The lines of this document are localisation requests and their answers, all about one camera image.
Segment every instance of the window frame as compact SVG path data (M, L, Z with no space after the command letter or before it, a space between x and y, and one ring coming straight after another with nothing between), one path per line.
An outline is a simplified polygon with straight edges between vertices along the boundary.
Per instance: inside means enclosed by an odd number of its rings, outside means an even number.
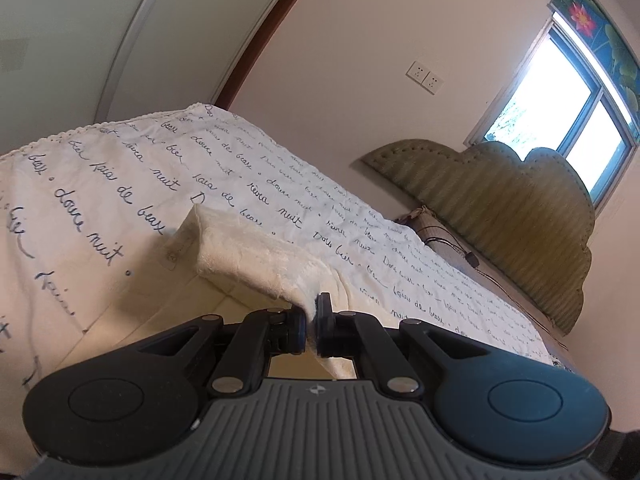
M587 101L583 105L582 110L580 110L580 113L578 113L577 117L575 118L574 124L572 124L572 126L567 131L557 151L564 158L567 157L569 152L571 152L572 147L580 137L580 134L584 130L584 127L591 118L591 115L593 114L599 102L602 102L605 110L610 115L611 120L614 122L625 145L622 160L616 162L615 167L617 169L609 171L610 168L609 166L607 166L604 169L601 178L594 186L594 189L597 190L597 194L596 199L593 201L593 206L595 208L596 215L598 215L602 211L606 203L609 201L609 198L620 182L620 179L625 173L626 168L628 168L628 165L631 162L631 159L636 152L638 145L636 144L628 127L628 124L626 124L624 117L622 116L622 113L618 108L618 105L616 104L616 101L610 94L609 89L607 89L607 86L601 81L598 74L595 72L587 59L585 59L584 55L580 52L578 47L574 45L574 40L569 38L564 30L562 30L562 28L556 24L556 22L553 20L553 17L550 16L547 19L545 26L537 35L533 44L527 51L524 59L517 67L514 77L512 77L510 83L508 83L508 85L502 88L502 90L498 93L478 124L476 124L476 127L465 139L464 144L465 146L473 146L475 144L479 144L480 142L484 142L484 136L495 123L498 116L504 110L504 107L509 103L511 97L513 97L513 94L520 86L520 83L529 71L531 60L533 59L540 45L543 43L543 41L546 40L547 37L550 37L551 41L553 41L558 49L567 57L569 62L580 74L582 79L587 84L588 88L591 90L590 96L587 98Z

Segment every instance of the bed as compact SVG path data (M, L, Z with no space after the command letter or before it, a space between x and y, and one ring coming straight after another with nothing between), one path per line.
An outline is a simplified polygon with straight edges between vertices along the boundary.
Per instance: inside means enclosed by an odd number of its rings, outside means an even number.
M350 304L551 364L521 312L412 229L212 105L78 128L11 152L0 158L0 203L0 471L35 459L20 408L57 367L146 335L159 312L164 322L193 312L236 322L281 301L161 265L159 248L194 204L234 212L320 258Z

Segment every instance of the green upholstered headboard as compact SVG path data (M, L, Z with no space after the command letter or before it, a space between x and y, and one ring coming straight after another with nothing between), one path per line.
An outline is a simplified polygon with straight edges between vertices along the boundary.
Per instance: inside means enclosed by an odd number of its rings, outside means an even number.
M559 153L537 148L523 162L501 142L459 153L408 139L362 160L433 211L569 333L582 310L595 214Z

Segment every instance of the window pane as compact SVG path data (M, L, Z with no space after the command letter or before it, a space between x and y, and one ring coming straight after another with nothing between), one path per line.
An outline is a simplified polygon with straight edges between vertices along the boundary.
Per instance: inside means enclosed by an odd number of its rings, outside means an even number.
M590 94L571 62L546 38L484 138L508 144L523 160L533 148L556 150Z
M605 170L607 173L613 173L618 168L618 164L610 162L613 158L620 159L617 162L622 161L624 147L622 136L600 102L566 160L574 167L591 193Z

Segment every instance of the window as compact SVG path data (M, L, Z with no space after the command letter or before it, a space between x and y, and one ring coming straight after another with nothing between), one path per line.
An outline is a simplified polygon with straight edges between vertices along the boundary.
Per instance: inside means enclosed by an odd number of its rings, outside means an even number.
M533 148L558 151L595 206L635 148L632 117L618 89L558 12L511 91L497 101L470 141L499 140L522 160Z

